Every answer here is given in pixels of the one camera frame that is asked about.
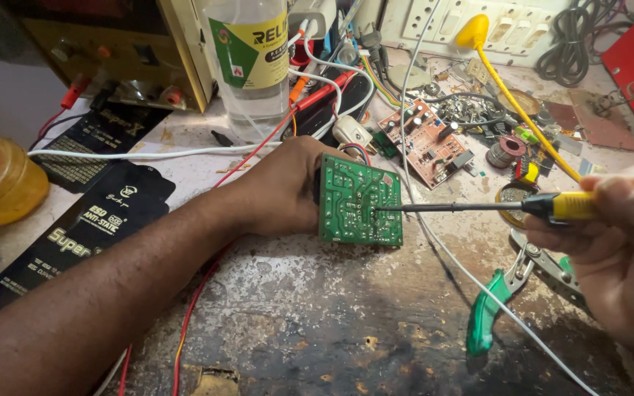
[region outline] isopropyl alcohol bottle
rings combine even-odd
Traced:
[[[230,125],[243,140],[259,142],[289,110],[287,3],[206,0],[202,11]]]

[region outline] green pliers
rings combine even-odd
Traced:
[[[503,273],[501,269],[495,270],[493,279],[486,285],[486,288],[499,301],[503,304],[509,301],[513,294],[525,284],[536,265],[539,270],[566,285],[570,289],[570,294],[575,296],[575,300],[583,300],[570,265],[567,263],[564,266],[559,265],[544,250],[528,242],[521,233],[515,230],[510,230],[510,237],[514,245],[520,249],[515,263],[506,273]],[[488,294],[482,291],[478,294],[471,307],[469,328],[466,332],[466,350],[471,355],[481,355],[490,349],[493,344],[493,322],[498,310],[500,307]]]

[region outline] small green circuit board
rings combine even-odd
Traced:
[[[390,140],[388,140],[388,136],[385,134],[385,132],[375,132],[374,129],[371,127],[365,127],[365,129],[374,137],[374,139],[371,140],[371,144],[375,147],[376,150],[378,150],[378,153],[382,157],[385,157],[385,159],[391,159],[397,156],[398,153],[400,153],[400,151],[395,148],[395,145],[392,144]]]
[[[322,154],[319,235],[324,242],[402,246],[400,212],[374,206],[400,205],[400,176]]]

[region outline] hand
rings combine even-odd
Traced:
[[[249,217],[247,232],[272,236],[317,233],[319,206],[313,200],[314,177],[325,152],[351,159],[312,137],[295,137],[227,184],[233,189],[231,194],[242,197]]]
[[[579,185],[593,191],[602,220],[559,229],[527,216],[528,240],[568,254],[595,319],[634,349],[634,166],[616,175],[586,176]]]

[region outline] yellow plug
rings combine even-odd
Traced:
[[[474,50],[483,48],[488,34],[488,16],[479,14],[474,16],[456,35],[456,45]]]

